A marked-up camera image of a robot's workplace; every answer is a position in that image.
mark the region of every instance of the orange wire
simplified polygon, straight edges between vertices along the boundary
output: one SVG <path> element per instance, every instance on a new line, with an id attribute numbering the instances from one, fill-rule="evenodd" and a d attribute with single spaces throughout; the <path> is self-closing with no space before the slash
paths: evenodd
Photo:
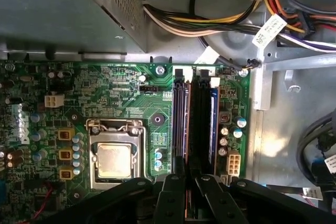
<path id="1" fill-rule="evenodd" d="M 323 18 L 323 19 L 332 19 L 336 20 L 336 17 L 330 17 L 330 16 L 322 16 L 322 15 L 311 15 L 311 18 Z"/>
<path id="2" fill-rule="evenodd" d="M 286 18 L 296 18 L 296 17 L 298 17 L 297 14 L 288 15 L 287 13 L 285 13 L 284 10 L 283 10 L 282 7 L 281 7 L 281 4 L 280 4 L 280 1 L 279 1 L 279 0 L 275 0 L 275 3 L 276 3 L 276 5 L 277 5 L 279 11 L 281 12 L 281 14 L 282 14 L 284 17 L 286 17 Z"/>

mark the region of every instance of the blue ram stick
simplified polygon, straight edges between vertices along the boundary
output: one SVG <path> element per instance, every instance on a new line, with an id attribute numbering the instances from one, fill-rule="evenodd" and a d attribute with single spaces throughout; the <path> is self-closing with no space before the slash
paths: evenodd
<path id="1" fill-rule="evenodd" d="M 217 162 L 217 135 L 218 135 L 218 110 L 219 110 L 219 88 L 211 89 L 211 120 L 210 120 L 210 136 L 209 136 L 209 163 L 211 165 L 212 174 L 216 173 Z"/>

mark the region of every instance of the sticker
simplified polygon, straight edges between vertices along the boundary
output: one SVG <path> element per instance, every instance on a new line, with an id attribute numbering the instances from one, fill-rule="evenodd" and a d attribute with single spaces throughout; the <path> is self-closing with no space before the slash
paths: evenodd
<path id="1" fill-rule="evenodd" d="M 272 15 L 254 36 L 252 43 L 258 48 L 264 49 L 286 25 L 287 22 L 279 15 Z"/>
<path id="2" fill-rule="evenodd" d="M 302 190 L 303 190 L 302 195 L 303 198 L 323 200 L 320 187 L 304 187 Z"/>
<path id="3" fill-rule="evenodd" d="M 336 155 L 326 158 L 324 162 L 330 173 L 336 173 Z"/>
<path id="4" fill-rule="evenodd" d="M 207 46 L 201 56 L 194 64 L 211 65 L 216 62 L 219 53 L 217 53 L 211 46 Z"/>

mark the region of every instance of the mounting hole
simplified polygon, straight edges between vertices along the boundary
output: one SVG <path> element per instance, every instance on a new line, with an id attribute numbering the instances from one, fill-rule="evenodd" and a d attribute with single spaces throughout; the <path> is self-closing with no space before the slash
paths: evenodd
<path id="1" fill-rule="evenodd" d="M 232 212 L 228 212 L 226 216 L 230 219 L 233 219 L 235 217 L 235 214 L 233 214 Z"/>
<path id="2" fill-rule="evenodd" d="M 167 212 L 166 212 L 166 215 L 167 215 L 168 217 L 172 217 L 172 216 L 174 215 L 174 213 L 171 212 L 171 211 L 167 211 Z"/>

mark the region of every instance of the screw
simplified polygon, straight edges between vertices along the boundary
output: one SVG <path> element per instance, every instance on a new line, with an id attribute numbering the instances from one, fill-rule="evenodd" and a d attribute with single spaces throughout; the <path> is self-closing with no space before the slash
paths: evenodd
<path id="1" fill-rule="evenodd" d="M 5 69 L 7 71 L 13 72 L 15 70 L 15 65 L 13 63 L 6 63 L 5 64 Z"/>
<path id="2" fill-rule="evenodd" d="M 248 70 L 247 69 L 242 69 L 241 71 L 238 72 L 240 77 L 247 77 L 248 76 Z"/>
<path id="3" fill-rule="evenodd" d="M 91 132 L 92 132 L 93 134 L 98 134 L 98 133 L 100 132 L 100 130 L 99 130 L 98 127 L 92 127 L 92 128 L 91 128 Z"/>
<path id="4" fill-rule="evenodd" d="M 138 128 L 132 128 L 132 130 L 131 130 L 131 133 L 132 133 L 133 135 L 138 135 L 139 132 L 140 132 L 140 130 L 139 130 Z"/>
<path id="5" fill-rule="evenodd" d="M 247 184 L 245 182 L 243 182 L 243 181 L 238 181 L 237 182 L 237 186 L 246 187 Z"/>
<path id="6" fill-rule="evenodd" d="M 164 68 L 164 66 L 157 66 L 155 72 L 158 76 L 161 76 L 166 73 L 166 69 Z"/>
<path id="7" fill-rule="evenodd" d="M 209 176 L 203 176 L 201 179 L 205 180 L 205 181 L 208 181 L 208 180 L 210 180 L 210 177 Z"/>
<path id="8" fill-rule="evenodd" d="M 301 87 L 298 85 L 292 85 L 288 88 L 288 92 L 299 93 L 301 91 Z"/>

